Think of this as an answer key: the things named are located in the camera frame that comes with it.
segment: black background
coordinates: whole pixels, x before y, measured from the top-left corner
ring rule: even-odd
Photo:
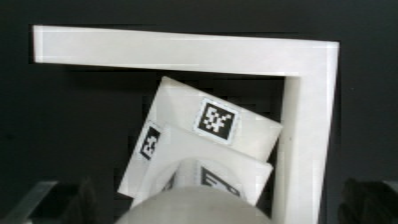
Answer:
[[[89,176],[103,203],[101,223],[112,223],[128,203],[114,194],[116,179],[158,73],[32,64],[32,24],[340,41],[320,214],[322,223],[338,223],[347,178],[398,179],[398,2],[2,0],[0,217],[37,180],[77,182]]]

